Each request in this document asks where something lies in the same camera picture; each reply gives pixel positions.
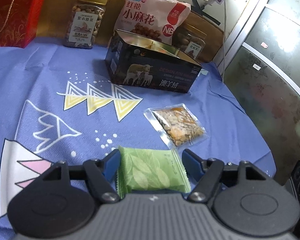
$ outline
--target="tablecloth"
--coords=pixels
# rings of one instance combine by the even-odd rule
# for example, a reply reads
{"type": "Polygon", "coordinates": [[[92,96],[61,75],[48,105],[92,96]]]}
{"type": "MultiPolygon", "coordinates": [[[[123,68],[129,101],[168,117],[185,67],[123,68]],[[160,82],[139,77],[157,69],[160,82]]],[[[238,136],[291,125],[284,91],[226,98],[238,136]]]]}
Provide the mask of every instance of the tablecloth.
{"type": "Polygon", "coordinates": [[[249,160],[274,175],[270,149],[213,63],[203,65],[207,71],[181,94],[112,84],[106,52],[66,48],[54,38],[36,38],[25,49],[0,48],[0,240],[14,234],[8,202],[53,162],[79,165],[118,145],[167,149],[143,115],[149,107],[186,104],[209,135],[193,152],[224,162],[249,160]]]}

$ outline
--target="plastic jar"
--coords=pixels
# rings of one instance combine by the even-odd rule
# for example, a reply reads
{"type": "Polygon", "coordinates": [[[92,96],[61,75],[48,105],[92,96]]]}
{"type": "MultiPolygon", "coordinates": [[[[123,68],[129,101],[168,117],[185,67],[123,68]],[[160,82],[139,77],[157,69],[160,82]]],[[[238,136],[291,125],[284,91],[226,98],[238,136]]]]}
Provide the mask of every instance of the plastic jar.
{"type": "Polygon", "coordinates": [[[176,29],[172,37],[172,45],[196,59],[206,43],[206,34],[189,24],[182,24],[176,29]]]}
{"type": "Polygon", "coordinates": [[[77,0],[65,34],[64,46],[91,49],[108,0],[77,0]]]}

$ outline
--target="box with sheep illustration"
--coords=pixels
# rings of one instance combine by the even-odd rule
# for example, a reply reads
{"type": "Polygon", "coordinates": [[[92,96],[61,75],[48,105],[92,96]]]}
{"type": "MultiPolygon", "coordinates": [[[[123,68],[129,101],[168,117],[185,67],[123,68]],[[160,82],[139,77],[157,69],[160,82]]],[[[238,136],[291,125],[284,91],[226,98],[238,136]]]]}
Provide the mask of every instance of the box with sheep illustration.
{"type": "Polygon", "coordinates": [[[173,46],[116,30],[105,58],[111,82],[118,85],[187,93],[201,65],[173,46]]]}

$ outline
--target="green snack package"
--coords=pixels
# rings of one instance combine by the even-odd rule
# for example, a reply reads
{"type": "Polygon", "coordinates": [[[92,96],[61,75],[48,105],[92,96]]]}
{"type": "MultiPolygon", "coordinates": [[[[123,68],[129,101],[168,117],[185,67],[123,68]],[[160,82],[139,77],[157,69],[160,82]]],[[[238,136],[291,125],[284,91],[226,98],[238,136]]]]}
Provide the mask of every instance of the green snack package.
{"type": "Polygon", "coordinates": [[[190,192],[186,170],[175,149],[149,150],[119,147],[117,193],[123,198],[133,190],[171,189],[190,192]]]}

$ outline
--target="yellow triangle pattern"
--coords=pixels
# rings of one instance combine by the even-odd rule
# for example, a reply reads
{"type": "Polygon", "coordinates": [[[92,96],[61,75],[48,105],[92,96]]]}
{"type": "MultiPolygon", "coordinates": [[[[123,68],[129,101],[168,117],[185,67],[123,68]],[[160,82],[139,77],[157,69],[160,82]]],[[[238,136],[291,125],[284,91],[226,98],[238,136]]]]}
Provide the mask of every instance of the yellow triangle pattern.
{"type": "Polygon", "coordinates": [[[113,98],[101,98],[96,96],[88,96],[87,100],[87,108],[88,108],[88,115],[94,113],[97,109],[107,105],[108,103],[112,102],[113,98]]]}
{"type": "Polygon", "coordinates": [[[81,95],[65,95],[63,110],[65,111],[67,109],[70,109],[71,107],[76,106],[77,104],[86,100],[86,98],[87,96],[81,96],[81,95]]]}
{"type": "Polygon", "coordinates": [[[128,113],[130,113],[140,102],[141,99],[117,99],[114,98],[114,107],[117,113],[117,119],[120,122],[128,113]]]}

